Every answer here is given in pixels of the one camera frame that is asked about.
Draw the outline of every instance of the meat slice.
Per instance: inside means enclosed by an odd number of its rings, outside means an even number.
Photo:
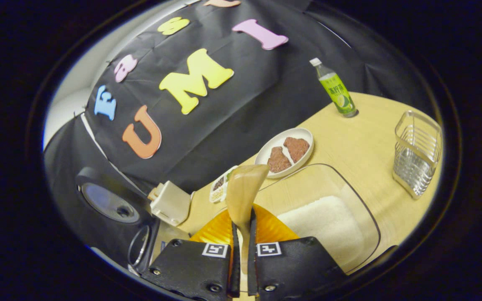
[[[306,140],[293,137],[287,137],[284,141],[284,146],[287,147],[289,156],[291,156],[294,163],[299,161],[310,148],[310,144]]]
[[[286,168],[291,167],[289,159],[282,153],[282,147],[277,146],[271,149],[271,156],[267,160],[267,165],[269,165],[269,170],[273,173],[279,173]]]

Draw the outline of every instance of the plastic bottle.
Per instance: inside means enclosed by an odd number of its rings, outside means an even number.
[[[323,65],[318,58],[311,59],[310,63],[317,70],[319,82],[321,82],[328,95],[331,97],[338,112],[340,112],[343,117],[355,116],[358,110],[338,74],[336,74],[334,70]]]

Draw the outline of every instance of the metal utensil holder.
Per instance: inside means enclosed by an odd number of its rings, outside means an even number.
[[[392,176],[413,199],[419,199],[431,182],[440,159],[440,126],[425,116],[406,111],[395,127],[395,137]]]

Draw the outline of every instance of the wooden table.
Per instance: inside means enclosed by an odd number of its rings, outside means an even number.
[[[444,155],[440,156],[429,187],[419,200],[414,200],[392,177],[394,129],[405,111],[420,111],[382,97],[355,92],[350,95],[359,110],[354,118],[343,118],[331,103],[298,127],[310,130],[314,137],[314,151],[306,165],[324,163],[333,166],[363,199],[380,229],[377,249],[357,270],[387,248],[399,245],[420,223],[436,194]],[[256,154],[238,165],[254,164],[255,158]],[[277,180],[266,179],[262,188]],[[226,208],[224,202],[209,202],[210,189],[211,183],[195,192],[189,217],[178,226],[180,229],[193,234]],[[265,201],[256,198],[255,203]],[[267,204],[265,207],[276,214],[279,206]]]

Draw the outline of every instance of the foam letter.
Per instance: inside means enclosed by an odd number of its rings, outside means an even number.
[[[217,6],[218,8],[231,8],[232,6],[236,6],[241,4],[241,1],[226,1],[226,0],[209,0],[208,2],[205,2],[204,5],[213,5]]]
[[[243,21],[232,28],[236,32],[245,32],[259,40],[262,43],[262,48],[265,50],[274,49],[285,42],[287,42],[287,36],[278,36],[274,32],[266,29],[256,23],[256,19],[248,19]]]
[[[200,95],[207,95],[206,85],[202,76],[208,81],[208,87],[215,89],[230,77],[233,70],[225,69],[208,55],[206,49],[199,49],[187,58],[189,74],[177,74],[171,72],[159,83],[159,89],[169,91],[174,98],[182,105],[182,113],[189,114],[197,105],[198,98],[189,97],[186,92]]]
[[[105,92],[105,84],[98,88],[96,103],[94,103],[94,114],[98,113],[109,116],[110,120],[115,118],[116,99],[111,99],[111,93]]]
[[[131,149],[140,158],[147,159],[155,154],[161,145],[161,131],[146,112],[146,106],[143,105],[135,114],[135,121],[142,122],[142,125],[150,133],[151,139],[148,144],[142,142],[139,136],[134,131],[134,125],[130,123],[124,133],[122,134],[122,141],[128,143]]]
[[[128,54],[115,67],[115,80],[121,82],[137,66],[137,59]]]
[[[187,24],[189,24],[189,19],[182,19],[182,17],[175,17],[159,25],[159,28],[157,29],[157,31],[163,33],[165,36],[170,36],[171,34],[187,26]]]

